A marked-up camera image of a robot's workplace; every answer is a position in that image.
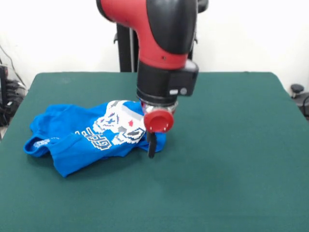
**blue t-shirt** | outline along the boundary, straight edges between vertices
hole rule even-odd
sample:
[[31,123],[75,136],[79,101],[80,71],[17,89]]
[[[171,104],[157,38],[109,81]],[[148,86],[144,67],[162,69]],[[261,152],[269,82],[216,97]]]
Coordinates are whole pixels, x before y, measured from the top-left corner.
[[[30,128],[33,136],[24,151],[34,157],[50,152],[63,177],[97,160],[124,157],[135,147],[146,151],[149,147],[141,105],[134,101],[111,101],[92,109],[51,105],[35,117]],[[156,135],[158,152],[166,135]]]

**green tablecloth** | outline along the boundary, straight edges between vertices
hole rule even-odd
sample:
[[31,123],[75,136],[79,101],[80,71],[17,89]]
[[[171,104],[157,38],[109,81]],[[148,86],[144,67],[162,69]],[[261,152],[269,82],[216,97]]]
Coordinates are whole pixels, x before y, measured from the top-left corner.
[[201,73],[154,160],[68,178],[22,148],[50,104],[136,100],[133,73],[39,74],[0,144],[0,232],[304,232],[309,127],[271,73]]

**black knob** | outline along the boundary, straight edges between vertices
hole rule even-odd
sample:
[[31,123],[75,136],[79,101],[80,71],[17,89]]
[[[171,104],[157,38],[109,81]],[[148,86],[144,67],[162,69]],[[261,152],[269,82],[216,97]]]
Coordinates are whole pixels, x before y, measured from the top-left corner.
[[299,84],[293,84],[291,85],[291,90],[293,91],[293,93],[300,93],[302,91],[304,91],[304,87],[302,85],[299,85]]
[[198,0],[198,12],[202,13],[208,8],[208,0]]

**button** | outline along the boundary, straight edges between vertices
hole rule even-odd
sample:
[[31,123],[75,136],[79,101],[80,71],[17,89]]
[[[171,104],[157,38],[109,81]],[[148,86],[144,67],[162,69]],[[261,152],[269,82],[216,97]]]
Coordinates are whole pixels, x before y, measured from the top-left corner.
[[168,132],[174,125],[173,114],[167,110],[154,110],[144,116],[144,124],[149,132]]

